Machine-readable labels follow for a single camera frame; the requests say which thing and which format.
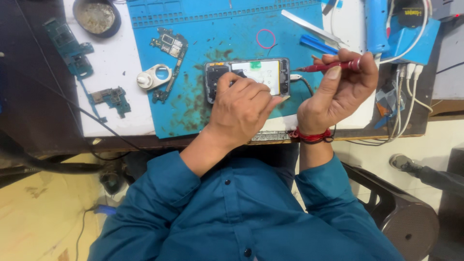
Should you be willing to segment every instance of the smartphone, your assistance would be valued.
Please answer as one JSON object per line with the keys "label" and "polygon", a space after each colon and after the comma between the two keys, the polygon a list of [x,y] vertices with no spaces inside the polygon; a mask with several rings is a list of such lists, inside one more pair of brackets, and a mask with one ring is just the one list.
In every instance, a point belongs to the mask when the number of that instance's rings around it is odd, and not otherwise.
{"label": "smartphone", "polygon": [[236,60],[205,63],[206,98],[213,104],[216,99],[218,79],[226,72],[252,78],[271,89],[273,96],[290,94],[290,60],[288,58]]}

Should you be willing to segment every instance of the green sticker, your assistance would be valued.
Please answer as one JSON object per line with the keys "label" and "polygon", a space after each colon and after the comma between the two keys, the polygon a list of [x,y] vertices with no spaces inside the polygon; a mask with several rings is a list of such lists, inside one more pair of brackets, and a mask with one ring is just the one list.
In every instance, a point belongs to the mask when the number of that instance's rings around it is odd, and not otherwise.
{"label": "green sticker", "polygon": [[261,62],[250,62],[250,68],[251,69],[259,69],[261,68]]}

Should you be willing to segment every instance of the chair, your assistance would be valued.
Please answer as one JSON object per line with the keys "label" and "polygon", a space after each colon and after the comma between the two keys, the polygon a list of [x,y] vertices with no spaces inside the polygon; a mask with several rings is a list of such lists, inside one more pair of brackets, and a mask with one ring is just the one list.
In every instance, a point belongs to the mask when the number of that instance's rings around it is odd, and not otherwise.
{"label": "chair", "polygon": [[369,202],[360,203],[405,260],[423,260],[438,239],[438,216],[433,208],[369,171],[346,163],[343,167],[350,179],[371,190]]}

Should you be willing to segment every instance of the red thread bracelet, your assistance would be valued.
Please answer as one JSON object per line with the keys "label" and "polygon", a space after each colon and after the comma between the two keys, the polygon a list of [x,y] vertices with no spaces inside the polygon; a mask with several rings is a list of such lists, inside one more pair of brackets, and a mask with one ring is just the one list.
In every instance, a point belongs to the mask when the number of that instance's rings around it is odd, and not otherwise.
{"label": "red thread bracelet", "polygon": [[290,137],[300,137],[300,140],[309,144],[316,144],[321,141],[330,143],[333,141],[332,133],[330,129],[327,128],[324,133],[315,134],[315,135],[304,135],[300,132],[300,129],[297,127],[295,131],[289,134]]}
{"label": "red thread bracelet", "polygon": [[[271,45],[270,47],[264,47],[264,46],[262,46],[262,45],[259,43],[258,35],[259,35],[259,33],[262,32],[262,31],[270,32],[270,33],[272,34],[272,37],[274,38],[274,43],[272,43],[272,45]],[[268,29],[261,29],[261,30],[259,30],[258,33],[256,34],[256,42],[258,43],[258,45],[259,45],[260,47],[262,47],[262,48],[264,48],[264,49],[271,49],[271,48],[276,44],[276,36],[274,35],[273,32],[271,32],[271,31],[268,30]]]}

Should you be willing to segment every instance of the sneaker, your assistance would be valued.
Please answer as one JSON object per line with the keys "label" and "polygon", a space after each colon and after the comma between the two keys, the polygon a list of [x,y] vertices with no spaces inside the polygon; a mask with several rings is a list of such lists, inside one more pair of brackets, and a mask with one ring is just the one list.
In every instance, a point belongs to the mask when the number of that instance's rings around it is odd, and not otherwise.
{"label": "sneaker", "polygon": [[423,168],[421,165],[414,163],[412,159],[406,157],[404,154],[394,154],[389,160],[390,166],[394,167],[399,171],[408,173],[419,173]]}

